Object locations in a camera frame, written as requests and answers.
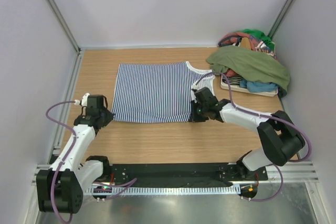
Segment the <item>blue white striped tank top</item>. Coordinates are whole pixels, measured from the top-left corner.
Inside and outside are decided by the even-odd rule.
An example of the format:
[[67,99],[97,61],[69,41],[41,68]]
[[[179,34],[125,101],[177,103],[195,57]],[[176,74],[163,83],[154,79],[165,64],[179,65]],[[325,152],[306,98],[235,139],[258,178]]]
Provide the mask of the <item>blue white striped tank top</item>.
[[119,65],[111,112],[127,123],[187,122],[195,100],[194,88],[213,91],[215,76],[188,61],[162,65]]

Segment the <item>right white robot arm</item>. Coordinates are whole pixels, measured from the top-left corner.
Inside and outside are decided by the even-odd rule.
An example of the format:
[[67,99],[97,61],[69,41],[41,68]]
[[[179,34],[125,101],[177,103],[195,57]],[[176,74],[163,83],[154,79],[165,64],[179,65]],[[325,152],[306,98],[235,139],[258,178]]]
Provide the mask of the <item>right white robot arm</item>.
[[284,111],[262,114],[239,107],[234,102],[218,100],[209,88],[192,89],[190,122],[205,122],[209,119],[241,126],[258,134],[261,147],[244,154],[236,162],[238,177],[248,180],[257,169],[275,164],[284,166],[306,145],[306,142]]

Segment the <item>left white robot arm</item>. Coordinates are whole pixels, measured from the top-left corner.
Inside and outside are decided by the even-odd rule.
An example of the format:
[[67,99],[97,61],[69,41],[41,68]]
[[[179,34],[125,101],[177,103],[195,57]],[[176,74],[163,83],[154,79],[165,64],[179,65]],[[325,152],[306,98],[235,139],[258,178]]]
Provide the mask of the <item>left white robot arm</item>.
[[82,107],[81,114],[70,128],[71,136],[57,159],[36,176],[38,207],[41,212],[76,214],[84,192],[97,179],[106,182],[111,168],[106,156],[90,156],[81,163],[84,153],[98,132],[113,120],[107,98],[86,93],[74,100]]

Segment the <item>olive green tank top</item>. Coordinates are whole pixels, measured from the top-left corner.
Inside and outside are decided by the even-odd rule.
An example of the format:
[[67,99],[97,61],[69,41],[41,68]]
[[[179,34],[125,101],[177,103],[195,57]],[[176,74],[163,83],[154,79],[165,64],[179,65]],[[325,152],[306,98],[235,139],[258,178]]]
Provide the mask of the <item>olive green tank top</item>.
[[288,90],[289,71],[266,53],[225,46],[212,53],[206,62],[215,73],[225,73],[231,69],[247,81],[274,83],[283,90]]

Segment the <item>white plastic tray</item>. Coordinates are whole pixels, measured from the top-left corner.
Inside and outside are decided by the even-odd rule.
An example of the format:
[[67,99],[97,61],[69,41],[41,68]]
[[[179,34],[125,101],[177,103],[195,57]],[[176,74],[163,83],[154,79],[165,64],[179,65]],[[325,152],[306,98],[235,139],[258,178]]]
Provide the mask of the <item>white plastic tray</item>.
[[[256,95],[263,95],[267,97],[274,97],[278,94],[278,85],[275,83],[252,82],[245,80],[240,75],[227,77],[232,91],[250,93]],[[228,82],[222,77],[220,87],[229,90]]]

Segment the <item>black white striped garment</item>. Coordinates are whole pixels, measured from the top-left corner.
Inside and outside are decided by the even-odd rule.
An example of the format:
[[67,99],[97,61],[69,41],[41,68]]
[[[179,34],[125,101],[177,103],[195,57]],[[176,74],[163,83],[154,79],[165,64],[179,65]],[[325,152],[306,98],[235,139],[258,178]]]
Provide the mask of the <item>black white striped garment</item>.
[[240,75],[235,75],[235,76],[231,76],[231,77],[227,77],[227,80],[229,81],[229,84],[231,86],[240,86],[240,82],[243,80],[244,78]]

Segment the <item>teal blue garment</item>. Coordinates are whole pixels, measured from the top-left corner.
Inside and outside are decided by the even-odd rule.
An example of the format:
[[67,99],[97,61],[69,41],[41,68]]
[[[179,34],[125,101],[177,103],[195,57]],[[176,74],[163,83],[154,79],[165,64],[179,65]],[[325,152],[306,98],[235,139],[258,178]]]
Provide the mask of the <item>teal blue garment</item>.
[[278,89],[278,86],[272,82],[252,82],[245,79],[240,82],[240,87],[246,88],[251,93],[272,92]]

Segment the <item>red patterned garment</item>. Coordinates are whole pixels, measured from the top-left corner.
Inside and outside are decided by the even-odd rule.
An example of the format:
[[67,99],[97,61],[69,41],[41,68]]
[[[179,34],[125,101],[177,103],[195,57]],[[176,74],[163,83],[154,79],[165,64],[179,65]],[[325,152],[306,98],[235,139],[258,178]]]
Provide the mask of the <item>red patterned garment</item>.
[[241,31],[225,35],[219,42],[218,47],[238,46],[252,51],[263,52],[276,59],[275,43],[266,44],[262,40]]

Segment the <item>bright green garment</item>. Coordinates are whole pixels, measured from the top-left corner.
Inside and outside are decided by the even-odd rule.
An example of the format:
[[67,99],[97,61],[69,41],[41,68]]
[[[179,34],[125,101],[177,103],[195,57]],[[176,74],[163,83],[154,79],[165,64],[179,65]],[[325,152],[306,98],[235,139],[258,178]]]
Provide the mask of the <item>bright green garment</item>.
[[242,33],[250,34],[260,40],[262,40],[266,44],[272,44],[272,40],[268,37],[264,32],[257,30],[257,29],[243,29],[241,30]]

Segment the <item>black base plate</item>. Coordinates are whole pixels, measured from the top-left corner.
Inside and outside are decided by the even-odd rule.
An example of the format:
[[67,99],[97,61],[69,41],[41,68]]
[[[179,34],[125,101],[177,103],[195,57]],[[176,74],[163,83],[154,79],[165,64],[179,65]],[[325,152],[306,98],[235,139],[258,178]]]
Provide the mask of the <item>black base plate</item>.
[[267,181],[266,168],[240,174],[235,163],[185,164],[112,164],[111,174],[117,185],[136,179],[140,188],[228,187],[234,182]]

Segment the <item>left aluminium frame post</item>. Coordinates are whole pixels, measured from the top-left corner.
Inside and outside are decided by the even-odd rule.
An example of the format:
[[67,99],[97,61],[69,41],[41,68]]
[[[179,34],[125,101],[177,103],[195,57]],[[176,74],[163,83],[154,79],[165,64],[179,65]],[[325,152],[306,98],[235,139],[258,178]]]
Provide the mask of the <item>left aluminium frame post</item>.
[[65,21],[57,3],[55,0],[46,0],[46,3],[48,4],[48,6],[50,7],[51,11],[53,12],[56,20],[58,21],[58,23],[60,24],[61,28],[63,29],[66,37],[68,38],[69,42],[71,43],[72,47],[74,48],[75,52],[77,54],[80,53],[81,49],[80,46],[78,45],[76,39],[74,38],[67,22]]

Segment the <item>aluminium frame post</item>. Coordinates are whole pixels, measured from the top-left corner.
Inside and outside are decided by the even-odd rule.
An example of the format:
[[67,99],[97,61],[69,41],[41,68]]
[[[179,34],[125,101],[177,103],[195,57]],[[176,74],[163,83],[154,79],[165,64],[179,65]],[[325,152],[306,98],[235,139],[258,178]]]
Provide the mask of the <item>aluminium frame post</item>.
[[53,12],[56,20],[58,21],[58,23],[60,24],[61,28],[63,29],[66,37],[68,38],[69,42],[71,43],[72,47],[74,48],[75,52],[77,54],[80,53],[81,49],[80,46],[78,45],[76,39],[74,38],[67,22],[65,21],[57,3],[55,0],[46,0],[46,3],[48,4],[48,6],[50,7],[51,11]]
[[293,6],[295,0],[285,0],[283,6],[281,7],[269,33],[268,33],[268,37],[270,37],[271,39],[273,39],[280,27],[280,25],[282,24],[282,22],[285,20],[287,14],[289,13],[291,7]]

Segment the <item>right aluminium frame post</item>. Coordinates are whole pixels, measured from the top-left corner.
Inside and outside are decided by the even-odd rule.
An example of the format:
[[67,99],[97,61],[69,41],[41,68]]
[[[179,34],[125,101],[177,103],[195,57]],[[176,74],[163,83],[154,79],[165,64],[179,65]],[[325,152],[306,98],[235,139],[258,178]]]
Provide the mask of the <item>right aluminium frame post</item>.
[[283,6],[281,7],[269,33],[268,33],[268,37],[270,37],[271,39],[273,39],[280,27],[280,25],[282,24],[282,22],[285,20],[287,14],[289,13],[291,7],[293,6],[295,0],[285,0]]

